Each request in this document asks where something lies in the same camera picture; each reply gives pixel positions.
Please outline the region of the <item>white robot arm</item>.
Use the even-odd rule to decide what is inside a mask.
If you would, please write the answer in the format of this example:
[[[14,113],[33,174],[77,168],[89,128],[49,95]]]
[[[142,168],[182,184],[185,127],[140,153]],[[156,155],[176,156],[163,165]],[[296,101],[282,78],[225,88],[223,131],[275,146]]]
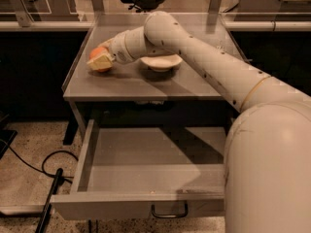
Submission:
[[[225,232],[311,233],[311,97],[195,38],[166,12],[96,48],[104,70],[178,54],[239,112],[225,141]]]

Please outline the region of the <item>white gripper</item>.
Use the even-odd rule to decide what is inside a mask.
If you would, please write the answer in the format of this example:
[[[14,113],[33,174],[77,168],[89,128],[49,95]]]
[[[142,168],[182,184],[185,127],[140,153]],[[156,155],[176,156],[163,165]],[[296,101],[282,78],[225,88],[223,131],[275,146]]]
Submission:
[[[102,42],[98,47],[103,47],[109,50],[109,53],[98,53],[93,55],[86,63],[87,66],[98,72],[104,72],[113,67],[113,61],[117,61],[120,64],[131,63],[134,58],[130,55],[125,44],[126,31],[119,33],[115,37]]]

